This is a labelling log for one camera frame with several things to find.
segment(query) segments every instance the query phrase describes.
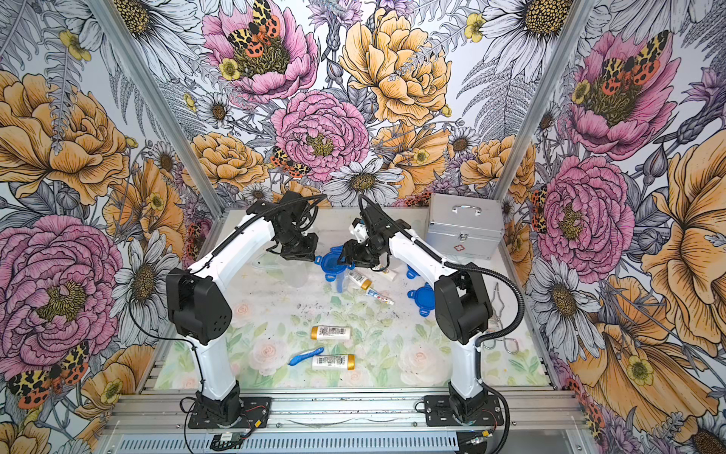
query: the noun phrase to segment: flower center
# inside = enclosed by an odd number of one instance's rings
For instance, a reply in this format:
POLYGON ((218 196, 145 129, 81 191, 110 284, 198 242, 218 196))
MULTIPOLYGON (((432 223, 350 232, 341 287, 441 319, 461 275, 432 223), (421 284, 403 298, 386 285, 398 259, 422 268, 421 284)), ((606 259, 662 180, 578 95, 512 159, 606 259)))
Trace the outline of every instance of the flower center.
POLYGON ((227 109, 221 104, 215 104, 212 106, 212 116, 217 120, 224 120, 227 116, 227 109))
POLYGON ((544 130, 548 129, 550 126, 552 126, 552 123, 555 121, 555 119, 552 117, 552 113, 545 112, 542 118, 539 120, 539 128, 544 130))
POLYGON ((562 230, 565 238, 574 240, 579 237, 583 229, 580 219, 582 219, 582 213, 574 211, 572 209, 572 203, 568 204, 565 207, 565 219, 560 222, 560 230, 562 230))
POLYGON ((724 443, 710 431, 698 428, 696 434, 691 437, 691 441, 693 441, 699 453, 726 454, 726 446, 724 446, 724 443))
POLYGON ((552 288, 552 299, 555 300, 557 310, 565 317, 572 317, 577 312, 577 303, 572 292, 562 284, 555 284, 552 288))
POLYGON ((524 25, 541 36, 557 36, 565 25, 572 0, 534 0, 527 7, 524 25))
POLYGON ((154 291, 154 269, 151 265, 144 263, 134 276, 134 284, 131 286, 134 298, 139 302, 146 302, 154 291))
POLYGON ((81 284, 72 281, 51 287, 46 292, 48 304, 38 308, 38 316, 48 321, 53 320, 56 315, 64 315, 69 322, 75 320, 88 298, 81 284))
POLYGON ((351 187, 356 191, 366 191, 375 185, 375 177, 371 174, 356 175, 351 178, 351 187))
POLYGON ((161 164, 161 168, 167 172, 174 168, 174 160, 169 155, 161 155, 159 157, 159 164, 161 164))
POLYGON ((317 137, 308 136, 306 142, 313 147, 313 154, 315 156, 328 156, 333 152, 333 142, 322 134, 318 134, 317 137))
MULTIPOLYGON (((232 42, 232 45, 236 42, 236 38, 232 34, 227 39, 232 42)), ((241 47, 234 50, 234 60, 237 61, 237 69, 242 76, 251 78, 256 74, 271 72, 285 74, 287 65, 290 64, 290 52, 282 44, 279 36, 271 39, 262 52, 261 56, 252 58, 241 47)))
POLYGON ((149 30, 149 12, 139 0, 113 0, 113 3, 132 34, 141 35, 149 30))
POLYGON ((469 146, 469 141, 466 140, 466 137, 460 137, 454 141, 452 144, 454 147, 454 151, 458 153, 459 151, 464 151, 469 146))

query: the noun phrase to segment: yellow peony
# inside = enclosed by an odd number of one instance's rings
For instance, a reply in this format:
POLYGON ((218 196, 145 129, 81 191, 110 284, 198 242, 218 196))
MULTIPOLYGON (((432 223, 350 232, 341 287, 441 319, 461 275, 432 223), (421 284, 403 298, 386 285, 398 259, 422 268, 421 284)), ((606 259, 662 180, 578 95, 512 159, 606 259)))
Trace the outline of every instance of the yellow peony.
POLYGON ((408 19, 399 17, 395 11, 386 14, 379 9, 375 24, 373 31, 361 23, 348 31, 340 65, 357 80, 351 82, 352 87, 369 86, 376 94, 377 119, 421 126, 446 105, 452 64, 441 57, 393 75, 421 50, 428 33, 420 28, 411 29, 408 19))

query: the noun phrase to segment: butterfly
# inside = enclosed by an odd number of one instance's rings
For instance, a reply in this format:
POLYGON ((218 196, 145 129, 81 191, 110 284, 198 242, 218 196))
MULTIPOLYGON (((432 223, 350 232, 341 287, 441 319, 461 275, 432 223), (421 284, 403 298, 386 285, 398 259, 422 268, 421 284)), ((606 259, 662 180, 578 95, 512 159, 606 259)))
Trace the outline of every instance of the butterfly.
POLYGON ((51 393, 61 394, 64 387, 81 381, 89 369, 89 345, 83 342, 73 347, 60 363, 50 370, 28 370, 10 378, 8 390, 19 398, 17 406, 22 410, 40 407, 51 393))
POLYGON ((542 185, 532 193, 532 229, 542 234, 547 233, 547 220, 545 219, 545 201, 547 200, 547 186, 542 185))
POLYGON ((272 40, 280 36, 280 18, 272 14, 272 8, 267 0, 255 0, 252 7, 252 22, 248 28, 232 31, 227 35, 227 41, 239 54, 249 58, 259 58, 264 55, 265 47, 272 40))
POLYGON ((620 90, 628 90, 632 84, 641 86, 651 80, 661 62, 658 58, 668 43, 670 32, 663 30, 645 44, 635 57, 626 61, 619 58, 608 58, 603 62, 601 77, 605 79, 601 89, 607 96, 612 96, 620 90))
POLYGON ((275 147, 270 156, 270 163, 275 167, 282 167, 282 170, 292 178, 302 178, 311 171, 309 166, 296 163, 282 148, 275 147))

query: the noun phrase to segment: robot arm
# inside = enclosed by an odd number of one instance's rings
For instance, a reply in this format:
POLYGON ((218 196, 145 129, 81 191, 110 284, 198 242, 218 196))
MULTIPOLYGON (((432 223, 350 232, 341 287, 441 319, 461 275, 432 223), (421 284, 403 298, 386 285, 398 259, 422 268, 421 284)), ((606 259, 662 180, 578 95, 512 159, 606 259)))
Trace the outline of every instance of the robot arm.
POLYGON ((506 277, 474 263, 460 265, 449 261, 423 241, 404 221, 392 220, 378 204, 368 200, 361 217, 350 227, 355 239, 343 247, 341 263, 376 267, 385 252, 413 268, 433 287, 436 322, 452 341, 453 371, 449 383, 449 404, 460 423, 476 420, 488 393, 481 378, 481 342, 511 332, 523 317, 523 298, 506 277), (504 280, 519 303, 515 322, 501 333, 485 334, 493 315, 492 304, 482 274, 504 280))
POLYGON ((317 235, 303 231, 314 218, 309 216, 313 198, 322 196, 303 198, 289 191, 279 204, 255 203, 214 251, 188 270, 173 269, 166 277, 169 320, 193 345, 199 362, 202 383, 196 405, 220 426, 234 423, 241 414, 240 386, 229 366, 223 337, 232 321, 224 293, 240 268, 270 240, 276 242, 273 248, 282 244, 279 254, 284 259, 315 260, 317 235))

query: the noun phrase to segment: white bottle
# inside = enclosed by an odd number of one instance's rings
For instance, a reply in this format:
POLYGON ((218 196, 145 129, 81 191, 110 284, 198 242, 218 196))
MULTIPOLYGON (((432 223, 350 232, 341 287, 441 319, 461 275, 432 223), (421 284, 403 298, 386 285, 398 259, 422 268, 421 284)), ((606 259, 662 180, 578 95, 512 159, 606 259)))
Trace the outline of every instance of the white bottle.
POLYGON ((356 355, 354 354, 321 354, 313 357, 313 370, 356 368, 356 355))
POLYGON ((310 332, 310 339, 314 341, 349 341, 350 338, 350 326, 314 326, 310 332))

